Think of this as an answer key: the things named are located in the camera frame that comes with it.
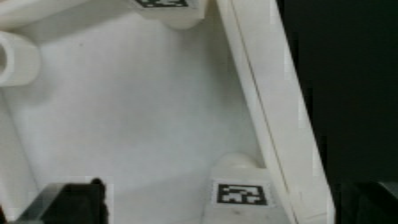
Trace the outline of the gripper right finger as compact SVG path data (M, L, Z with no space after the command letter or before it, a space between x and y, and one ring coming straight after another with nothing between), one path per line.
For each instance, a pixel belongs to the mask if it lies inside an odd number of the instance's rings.
M335 224L398 224L398 189L381 182L333 188Z

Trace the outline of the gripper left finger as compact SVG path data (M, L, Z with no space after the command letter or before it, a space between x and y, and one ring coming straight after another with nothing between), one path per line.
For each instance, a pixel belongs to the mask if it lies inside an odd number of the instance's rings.
M86 183L51 183L28 205L17 224L110 224L106 186L99 178Z

